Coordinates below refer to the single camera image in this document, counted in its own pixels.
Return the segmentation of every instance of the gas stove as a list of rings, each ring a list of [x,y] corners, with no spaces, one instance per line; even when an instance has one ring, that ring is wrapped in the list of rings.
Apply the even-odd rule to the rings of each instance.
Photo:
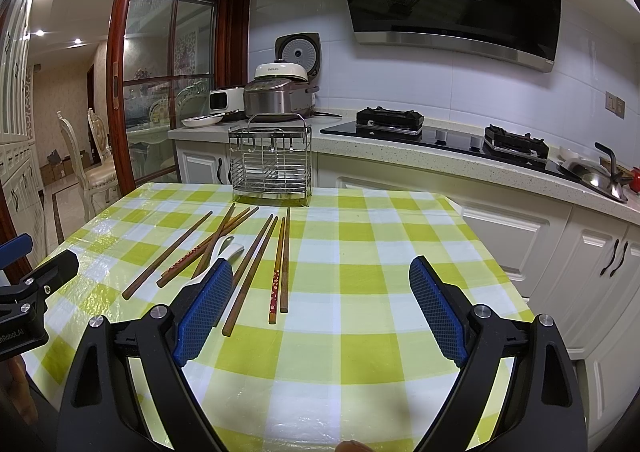
[[[320,132],[447,150],[530,168],[577,182],[577,178],[562,172],[555,161],[548,159],[549,149],[543,139],[532,138],[529,134],[513,134],[494,125],[489,125],[484,137],[481,137],[424,127],[422,120],[422,115],[414,111],[367,108],[358,112],[356,121],[323,128]]]

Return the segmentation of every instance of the white tile wall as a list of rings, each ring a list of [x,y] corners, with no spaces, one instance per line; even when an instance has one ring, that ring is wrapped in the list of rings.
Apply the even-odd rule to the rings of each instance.
[[[347,0],[252,0],[249,75],[273,61],[278,36],[300,32],[318,32],[322,42],[318,108],[412,108],[530,132],[587,155],[600,141],[621,162],[640,165],[640,50],[568,2],[549,74],[451,51],[359,45]],[[607,91],[625,100],[624,119],[604,109]]]

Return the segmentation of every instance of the cardboard box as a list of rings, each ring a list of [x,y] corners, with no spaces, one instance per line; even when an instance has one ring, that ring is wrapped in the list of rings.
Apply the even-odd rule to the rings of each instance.
[[[44,186],[50,185],[56,178],[53,176],[53,170],[51,163],[47,163],[43,167],[40,167],[40,175],[42,176],[42,184]]]
[[[86,150],[80,151],[80,157],[82,158],[82,168],[91,166],[91,160],[89,159],[89,154],[87,154]]]
[[[65,176],[65,168],[62,163],[58,163],[57,165],[51,165],[51,170],[53,171],[53,178],[55,181],[62,179]]]
[[[74,173],[74,166],[71,164],[71,158],[69,156],[62,160],[62,165],[65,169],[65,176],[70,176]]]

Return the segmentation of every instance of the stainless steel rice cooker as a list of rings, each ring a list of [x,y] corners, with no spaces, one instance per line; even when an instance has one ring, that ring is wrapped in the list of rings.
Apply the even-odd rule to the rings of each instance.
[[[320,90],[309,81],[310,76],[313,80],[318,75],[319,40],[318,34],[278,38],[276,55],[283,59],[259,65],[254,80],[244,86],[244,113],[247,117],[272,114],[256,118],[256,121],[286,121],[291,118],[282,114],[311,116],[316,104],[314,93]]]

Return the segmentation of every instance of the speckled countertop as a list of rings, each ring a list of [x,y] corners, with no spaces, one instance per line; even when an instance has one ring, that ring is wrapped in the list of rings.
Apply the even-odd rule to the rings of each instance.
[[[640,226],[640,197],[628,187],[625,187],[628,202],[621,204],[592,192],[578,183],[572,183],[562,178],[508,163],[414,145],[322,134],[320,130],[323,128],[355,119],[354,111],[331,110],[328,112],[343,114],[344,117],[342,119],[313,117],[307,120],[313,127],[313,152],[373,159],[385,163],[420,168],[430,172],[464,176],[465,178],[495,183],[607,213]],[[431,127],[447,128],[475,135],[484,134],[484,128],[471,125],[429,118],[425,118],[424,123]],[[169,138],[176,141],[228,143],[229,127],[240,124],[244,124],[244,122],[226,123],[197,129],[178,128],[169,131]]]

